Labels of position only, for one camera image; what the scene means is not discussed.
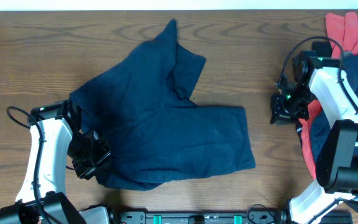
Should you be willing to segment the navy blue shorts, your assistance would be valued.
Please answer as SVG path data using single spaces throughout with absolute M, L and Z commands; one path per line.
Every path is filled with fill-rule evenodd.
M 203 56 L 178 43 L 176 20 L 122 62 L 71 92 L 82 124 L 111 153 L 96 180 L 107 188 L 151 190 L 255 167 L 244 108 L 199 106 L 191 94 Z

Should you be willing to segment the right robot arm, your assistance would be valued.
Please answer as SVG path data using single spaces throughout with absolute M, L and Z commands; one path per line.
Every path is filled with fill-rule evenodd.
M 304 50 L 293 58 L 292 66 L 296 85 L 279 79 L 280 93 L 271 98 L 270 122 L 309 119 L 308 105 L 317 98 L 331 130 L 315 163 L 315 180 L 276 213 L 274 222 L 342 223 L 343 217 L 330 212 L 341 203 L 358 207 L 358 98 L 341 59 Z

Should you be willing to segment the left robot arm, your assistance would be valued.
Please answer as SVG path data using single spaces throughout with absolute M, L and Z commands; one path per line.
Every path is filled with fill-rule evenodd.
M 24 115 L 32 138 L 27 172 L 14 205 L 0 209 L 0 223 L 112 223 L 108 206 L 79 211 L 66 196 L 67 158 L 77 177 L 89 180 L 111 153 L 102 135 L 81 129 L 81 108 L 63 100 Z

